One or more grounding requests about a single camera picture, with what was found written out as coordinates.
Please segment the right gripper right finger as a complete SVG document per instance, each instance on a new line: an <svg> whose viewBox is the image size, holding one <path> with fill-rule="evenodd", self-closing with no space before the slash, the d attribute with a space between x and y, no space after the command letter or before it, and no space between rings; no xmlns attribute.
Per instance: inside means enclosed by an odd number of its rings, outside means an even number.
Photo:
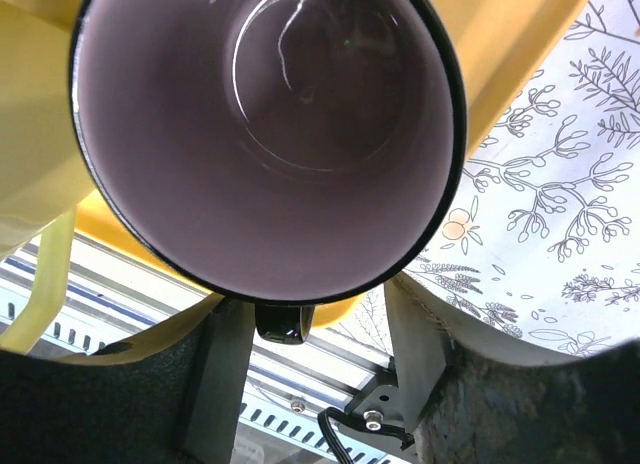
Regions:
<svg viewBox="0 0 640 464"><path fill-rule="evenodd" d="M422 463L635 463L639 344L579 358L512 337L406 275L384 286Z"/></svg>

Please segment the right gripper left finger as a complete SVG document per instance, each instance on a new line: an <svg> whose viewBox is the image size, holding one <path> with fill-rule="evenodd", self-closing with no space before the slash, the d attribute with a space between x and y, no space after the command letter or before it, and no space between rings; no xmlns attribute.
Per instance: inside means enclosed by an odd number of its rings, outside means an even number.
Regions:
<svg viewBox="0 0 640 464"><path fill-rule="evenodd" d="M227 463L254 310L207 299L93 355L1 355L5 463Z"/></svg>

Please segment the purple mug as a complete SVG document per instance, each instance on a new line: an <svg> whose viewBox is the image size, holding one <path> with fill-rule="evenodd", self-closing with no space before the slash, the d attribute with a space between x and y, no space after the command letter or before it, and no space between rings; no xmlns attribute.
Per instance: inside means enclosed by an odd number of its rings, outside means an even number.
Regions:
<svg viewBox="0 0 640 464"><path fill-rule="evenodd" d="M418 256L468 142L430 0L82 0L69 87L118 220L291 345Z"/></svg>

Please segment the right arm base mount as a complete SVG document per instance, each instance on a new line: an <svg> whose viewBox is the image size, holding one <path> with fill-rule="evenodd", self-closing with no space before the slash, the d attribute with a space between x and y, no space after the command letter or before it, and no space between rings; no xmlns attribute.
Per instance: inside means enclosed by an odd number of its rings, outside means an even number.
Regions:
<svg viewBox="0 0 640 464"><path fill-rule="evenodd" d="M346 414L358 418L363 418L366 411L377 411L381 414L383 424L404 426L394 358L391 358L391 367L376 372L345 407ZM402 450L398 439L381 436L378 432L363 433L348 429L342 424L338 425L338 429L345 436L398 458L411 460L417 456L414 444Z"/></svg>

